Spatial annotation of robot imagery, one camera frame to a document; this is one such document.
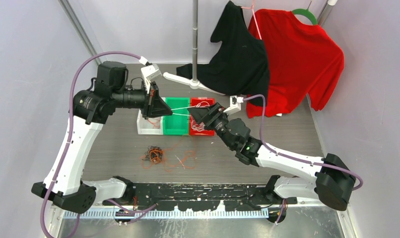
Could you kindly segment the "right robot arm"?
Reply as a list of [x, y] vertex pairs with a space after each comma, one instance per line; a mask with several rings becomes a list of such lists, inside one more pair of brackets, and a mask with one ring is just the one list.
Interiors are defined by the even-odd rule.
[[339, 156], [331, 153], [325, 157], [307, 156], [271, 146], [251, 136], [251, 130], [240, 118], [228, 119], [219, 103], [188, 111], [197, 124], [213, 130], [241, 163], [293, 176], [270, 178], [265, 190], [268, 202], [276, 204], [283, 199], [304, 197], [318, 199], [338, 211], [347, 209], [355, 183], [360, 179]]

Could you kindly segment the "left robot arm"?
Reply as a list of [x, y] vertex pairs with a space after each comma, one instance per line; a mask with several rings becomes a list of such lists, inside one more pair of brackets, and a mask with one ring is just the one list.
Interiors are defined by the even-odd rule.
[[162, 74], [156, 64], [146, 63], [141, 69], [139, 89], [128, 85], [128, 73], [123, 63], [103, 62], [91, 79], [90, 88], [74, 95], [72, 116], [59, 154], [46, 178], [33, 184], [33, 194], [77, 214], [83, 214], [95, 203], [133, 202], [135, 189], [126, 178], [114, 176], [98, 181], [81, 178], [96, 137], [117, 108], [137, 109], [145, 119], [172, 114], [159, 95], [155, 78]]

